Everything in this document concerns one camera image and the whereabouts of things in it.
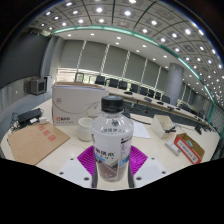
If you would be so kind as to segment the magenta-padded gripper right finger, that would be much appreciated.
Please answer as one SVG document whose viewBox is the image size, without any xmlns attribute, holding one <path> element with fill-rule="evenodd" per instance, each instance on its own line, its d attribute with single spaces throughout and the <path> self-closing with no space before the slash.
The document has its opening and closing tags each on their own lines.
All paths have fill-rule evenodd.
<svg viewBox="0 0 224 224">
<path fill-rule="evenodd" d="M 143 187 L 166 175 L 166 169 L 155 157 L 148 157 L 138 148 L 131 147 L 128 168 L 128 184 L 130 188 Z"/>
</svg>

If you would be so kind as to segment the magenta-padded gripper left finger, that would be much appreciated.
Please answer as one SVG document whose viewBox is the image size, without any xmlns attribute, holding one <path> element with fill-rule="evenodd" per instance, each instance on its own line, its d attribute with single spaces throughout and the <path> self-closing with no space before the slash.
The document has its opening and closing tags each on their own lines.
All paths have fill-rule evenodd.
<svg viewBox="0 0 224 224">
<path fill-rule="evenodd" d="M 98 182 L 94 147 L 85 149 L 78 157 L 69 158 L 57 175 L 84 188 L 96 188 Z"/>
</svg>

